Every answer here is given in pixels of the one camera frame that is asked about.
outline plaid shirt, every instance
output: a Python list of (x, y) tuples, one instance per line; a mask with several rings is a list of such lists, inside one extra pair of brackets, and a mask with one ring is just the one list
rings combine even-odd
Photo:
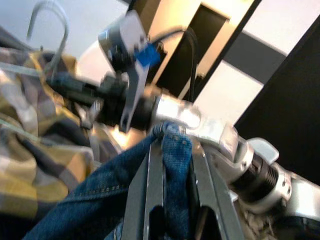
[[(0, 48), (0, 62), (37, 70), (51, 57)], [(63, 56), (58, 71), (74, 74), (75, 66), (75, 58)], [(0, 69), (0, 214), (41, 219), (94, 170), (93, 137), (99, 139), (98, 160), (116, 154), (105, 150), (108, 137), (99, 127), (79, 127), (44, 77)]]

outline blue denim fabric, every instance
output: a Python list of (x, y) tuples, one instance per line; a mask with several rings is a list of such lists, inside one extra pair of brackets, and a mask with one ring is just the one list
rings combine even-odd
[(192, 143), (179, 133), (178, 126), (166, 122), (155, 126), (143, 141), (92, 173), (28, 232), (24, 240), (120, 239), (129, 184), (156, 139), (162, 139), (166, 169), (167, 233), (175, 239), (189, 238), (186, 179)]

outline wire hanger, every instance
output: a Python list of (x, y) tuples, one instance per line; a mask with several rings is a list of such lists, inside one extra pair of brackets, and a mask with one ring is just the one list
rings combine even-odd
[(62, 52), (63, 52), (65, 46), (66, 46), (66, 41), (67, 41), (67, 38), (69, 35), (68, 17), (65, 13), (65, 10), (62, 8), (62, 6), (58, 2), (52, 1), (52, 0), (45, 0), (45, 1), (38, 2), (32, 10), (32, 15), (31, 15), (31, 19), (30, 19), (30, 23), (29, 23), (29, 27), (28, 27), (28, 32), (27, 32), (26, 36), (27, 36), (27, 39), (30, 39), (30, 37), (32, 35), (32, 31), (34, 29), (36, 17), (38, 15), (39, 11), (44, 10), (44, 9), (55, 13), (55, 15), (60, 19), (60, 21), (62, 22), (63, 27), (64, 27), (63, 38), (60, 42), (59, 48), (55, 52), (51, 61), (45, 65), (43, 71), (39, 71), (39, 70), (36, 70), (34, 68), (30, 68), (30, 67), (19, 66), (19, 65), (6, 63), (6, 62), (1, 62), (1, 61), (0, 61), (0, 69), (3, 69), (5, 71), (9, 71), (9, 72), (13, 72), (13, 73), (19, 73), (19, 74), (35, 76), (35, 77), (38, 77), (39, 75), (45, 75), (46, 73), (48, 73), (51, 70), (53, 70), (53, 72), (56, 71), (57, 65), (61, 59), (61, 55), (62, 55)]

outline jeans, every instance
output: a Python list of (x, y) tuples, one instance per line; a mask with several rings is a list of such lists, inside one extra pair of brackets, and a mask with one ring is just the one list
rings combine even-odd
[(165, 122), (155, 126), (136, 146), (93, 172), (29, 231), (24, 240), (120, 239), (129, 185), (156, 139), (162, 139), (166, 171), (166, 238), (190, 238), (186, 180), (192, 143), (178, 131), (178, 126)]

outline black cable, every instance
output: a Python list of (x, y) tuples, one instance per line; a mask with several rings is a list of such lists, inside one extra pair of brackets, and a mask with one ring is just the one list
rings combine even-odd
[(192, 67), (191, 67), (191, 78), (190, 78), (188, 101), (193, 102), (194, 96), (195, 96), (196, 71), (197, 71), (198, 52), (199, 52), (198, 40), (194, 30), (191, 27), (188, 27), (187, 29), (183, 29), (183, 28), (174, 29), (166, 33), (160, 34), (159, 36), (157, 36), (155, 39), (152, 40), (151, 44), (156, 46), (162, 40), (167, 39), (168, 37), (171, 37), (172, 35), (178, 34), (178, 33), (186, 33), (186, 37), (192, 49)]

